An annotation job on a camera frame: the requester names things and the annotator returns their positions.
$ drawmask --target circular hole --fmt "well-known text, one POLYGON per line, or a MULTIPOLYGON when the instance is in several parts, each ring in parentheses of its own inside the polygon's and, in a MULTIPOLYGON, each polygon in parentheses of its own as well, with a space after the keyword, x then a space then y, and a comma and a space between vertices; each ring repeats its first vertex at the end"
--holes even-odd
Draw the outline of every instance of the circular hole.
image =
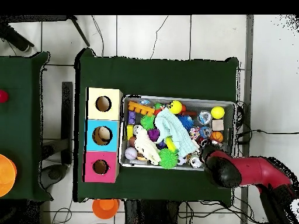
POLYGON ((107 145, 112 140, 112 131, 106 126, 96 127, 92 139, 98 145, 107 145))
POLYGON ((96 108, 99 111, 109 111, 111 109, 111 100, 107 96, 100 96, 96 99, 96 108))
POLYGON ((107 173, 109 166, 105 160, 97 160, 95 163, 93 163, 92 169, 97 174, 105 174, 107 173))

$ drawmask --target blue block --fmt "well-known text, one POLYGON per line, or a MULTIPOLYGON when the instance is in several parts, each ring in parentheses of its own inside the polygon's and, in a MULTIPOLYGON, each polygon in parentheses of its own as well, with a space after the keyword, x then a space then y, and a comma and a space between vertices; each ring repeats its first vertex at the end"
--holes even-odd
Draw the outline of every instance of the blue block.
POLYGON ((88 120, 87 121, 87 144, 86 151, 117 151, 119 144, 118 140, 119 121, 109 120, 88 120), (107 145, 98 145, 92 139, 92 134, 97 127, 107 127, 112 132, 112 139, 107 145))

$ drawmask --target purple toy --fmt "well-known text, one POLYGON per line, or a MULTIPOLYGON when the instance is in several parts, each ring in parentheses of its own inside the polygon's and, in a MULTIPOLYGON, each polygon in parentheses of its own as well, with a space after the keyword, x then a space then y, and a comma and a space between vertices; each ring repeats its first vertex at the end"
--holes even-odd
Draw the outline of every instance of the purple toy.
POLYGON ((165 148, 165 147, 167 147, 167 145, 166 145, 166 143, 165 143, 164 141, 160 142, 160 143, 158 144, 158 146, 157 146, 158 149, 163 149, 163 148, 165 148))
POLYGON ((152 140, 153 142, 157 141, 160 136, 160 132, 158 129, 149 129, 147 131, 147 134, 148 134, 150 140, 152 140))
POLYGON ((135 124, 135 119, 136 119, 136 112, 129 111, 128 112, 128 124, 135 124))

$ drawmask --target blue spiky ball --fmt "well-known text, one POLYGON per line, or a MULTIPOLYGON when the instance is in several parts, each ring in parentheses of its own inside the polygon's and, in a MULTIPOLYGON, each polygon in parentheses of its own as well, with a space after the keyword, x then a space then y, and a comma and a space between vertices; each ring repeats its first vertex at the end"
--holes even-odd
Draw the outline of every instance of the blue spiky ball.
POLYGON ((194 124, 194 121, 192 120, 192 118, 189 115, 185 115, 185 116, 178 115, 178 119, 183 124, 185 129, 189 132, 194 124))

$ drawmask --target pink block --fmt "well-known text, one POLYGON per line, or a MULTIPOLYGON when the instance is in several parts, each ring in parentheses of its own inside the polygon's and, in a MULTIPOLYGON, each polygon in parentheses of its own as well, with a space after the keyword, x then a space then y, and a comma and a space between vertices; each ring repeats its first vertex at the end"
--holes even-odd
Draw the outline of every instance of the pink block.
POLYGON ((85 182, 114 183, 118 174, 117 152, 87 151, 85 163, 85 182), (92 165, 97 160, 105 160, 109 166, 107 173, 97 174, 92 165))

